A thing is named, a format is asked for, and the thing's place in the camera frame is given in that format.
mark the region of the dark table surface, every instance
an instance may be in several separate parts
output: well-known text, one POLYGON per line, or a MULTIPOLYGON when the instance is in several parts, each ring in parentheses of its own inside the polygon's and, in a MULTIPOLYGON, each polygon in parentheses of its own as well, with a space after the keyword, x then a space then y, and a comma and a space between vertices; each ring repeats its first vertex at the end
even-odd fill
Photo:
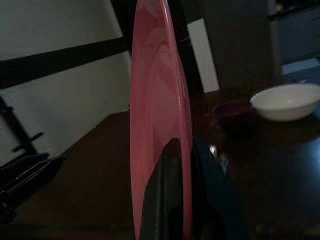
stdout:
POLYGON ((320 224, 320 107, 297 121, 259 118, 250 137, 232 138, 209 128, 205 115, 214 106, 249 99, 269 86, 219 90, 191 99, 193 135, 229 157, 229 175, 252 237, 258 224, 320 224))

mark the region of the dark wall stripe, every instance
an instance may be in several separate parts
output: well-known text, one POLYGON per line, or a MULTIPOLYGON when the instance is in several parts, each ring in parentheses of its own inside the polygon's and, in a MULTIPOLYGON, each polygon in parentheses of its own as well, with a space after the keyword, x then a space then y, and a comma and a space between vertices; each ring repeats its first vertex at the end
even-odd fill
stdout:
POLYGON ((128 50, 123 37, 0 61, 0 89, 26 83, 128 50))

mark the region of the white bowl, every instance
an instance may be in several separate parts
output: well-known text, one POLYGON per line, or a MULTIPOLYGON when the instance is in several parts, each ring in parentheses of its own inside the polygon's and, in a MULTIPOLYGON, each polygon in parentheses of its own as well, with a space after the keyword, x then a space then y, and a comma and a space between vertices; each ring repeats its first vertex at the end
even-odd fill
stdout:
POLYGON ((261 91, 250 100, 258 114, 273 121, 292 121, 311 114, 320 100, 320 86, 288 84, 261 91))

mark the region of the pink plate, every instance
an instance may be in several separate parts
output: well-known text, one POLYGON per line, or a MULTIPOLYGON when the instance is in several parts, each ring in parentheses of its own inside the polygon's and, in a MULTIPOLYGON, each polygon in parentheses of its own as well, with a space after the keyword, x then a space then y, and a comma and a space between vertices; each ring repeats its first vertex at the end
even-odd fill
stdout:
POLYGON ((130 170, 135 236, 140 237, 144 193, 164 146, 180 142, 183 238, 192 226, 192 122, 185 74, 166 0, 138 0, 130 99, 130 170))

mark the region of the white wall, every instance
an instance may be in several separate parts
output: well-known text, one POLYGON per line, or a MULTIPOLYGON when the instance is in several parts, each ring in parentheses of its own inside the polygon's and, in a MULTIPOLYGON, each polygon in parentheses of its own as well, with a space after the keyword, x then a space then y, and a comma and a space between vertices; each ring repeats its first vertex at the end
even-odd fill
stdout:
MULTIPOLYGON (((122 36, 110 0, 0 0, 0 60, 122 36)), ((128 52, 2 90, 40 152, 61 154, 110 114, 126 111, 128 52)), ((0 165, 17 145, 0 121, 0 165)))

